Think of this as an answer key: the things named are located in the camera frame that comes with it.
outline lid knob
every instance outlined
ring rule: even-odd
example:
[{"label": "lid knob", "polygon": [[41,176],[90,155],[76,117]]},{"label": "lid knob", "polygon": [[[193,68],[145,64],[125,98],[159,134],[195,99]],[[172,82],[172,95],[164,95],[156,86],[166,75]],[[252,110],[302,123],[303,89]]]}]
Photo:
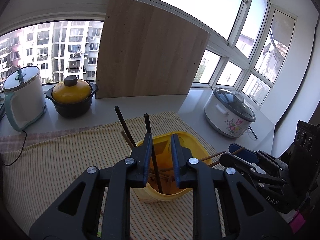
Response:
[{"label": "lid knob", "polygon": [[72,87],[78,83],[78,78],[76,76],[67,76],[64,79],[64,85],[67,87]]},{"label": "lid knob", "polygon": [[15,80],[23,79],[23,77],[26,75],[26,73],[21,68],[18,68],[17,73],[18,75],[14,78]]}]

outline wooden board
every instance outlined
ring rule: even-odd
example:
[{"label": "wooden board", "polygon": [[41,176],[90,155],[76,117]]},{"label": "wooden board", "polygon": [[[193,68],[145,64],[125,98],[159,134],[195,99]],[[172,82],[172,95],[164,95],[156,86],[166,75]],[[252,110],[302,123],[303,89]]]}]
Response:
[{"label": "wooden board", "polygon": [[163,9],[110,0],[98,54],[96,98],[188,94],[209,36]]}]

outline electric kettle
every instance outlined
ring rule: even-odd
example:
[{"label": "electric kettle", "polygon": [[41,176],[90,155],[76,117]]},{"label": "electric kettle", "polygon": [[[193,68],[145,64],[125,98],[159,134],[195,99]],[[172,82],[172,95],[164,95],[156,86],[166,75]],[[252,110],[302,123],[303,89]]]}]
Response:
[{"label": "electric kettle", "polygon": [[4,107],[9,123],[24,130],[47,110],[40,71],[36,66],[19,68],[3,84]]}]

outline yellow basket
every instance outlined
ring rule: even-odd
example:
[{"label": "yellow basket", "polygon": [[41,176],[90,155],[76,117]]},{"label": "yellow basket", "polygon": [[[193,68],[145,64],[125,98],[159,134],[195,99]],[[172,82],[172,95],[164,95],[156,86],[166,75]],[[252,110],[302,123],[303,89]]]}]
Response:
[{"label": "yellow basket", "polygon": [[[189,148],[193,157],[197,159],[202,159],[209,156],[209,153],[204,149],[202,144],[194,137],[192,134],[183,131],[174,131],[162,135],[157,135],[153,137],[153,144],[156,153],[156,159],[158,164],[158,169],[165,169],[172,167],[172,156],[171,156],[171,135],[178,134],[179,141],[182,147]],[[141,145],[143,140],[137,142],[137,146]],[[207,164],[212,163],[212,160],[204,161]],[[153,167],[152,160],[150,161],[150,167]],[[170,201],[177,199],[189,192],[191,188],[178,189],[177,193],[166,195],[159,193],[154,189],[148,182],[144,188],[134,188],[138,198],[146,203],[153,203],[159,200]]]}]

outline metal screw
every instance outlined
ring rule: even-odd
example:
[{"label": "metal screw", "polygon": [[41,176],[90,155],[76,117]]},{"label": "metal screw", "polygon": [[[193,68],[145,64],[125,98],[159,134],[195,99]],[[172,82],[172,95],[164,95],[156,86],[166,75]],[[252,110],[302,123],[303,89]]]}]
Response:
[{"label": "metal screw", "polygon": [[131,158],[131,157],[126,158],[126,159],[124,160],[124,162],[125,162],[125,164],[132,164],[132,163],[134,163],[134,158]]},{"label": "metal screw", "polygon": [[197,164],[198,162],[199,162],[199,160],[197,158],[190,158],[189,159],[190,164]]},{"label": "metal screw", "polygon": [[228,174],[235,174],[236,170],[234,168],[226,168],[226,173]]},{"label": "metal screw", "polygon": [[92,174],[95,173],[97,171],[97,168],[95,166],[90,166],[89,168],[87,168],[87,172]]}]

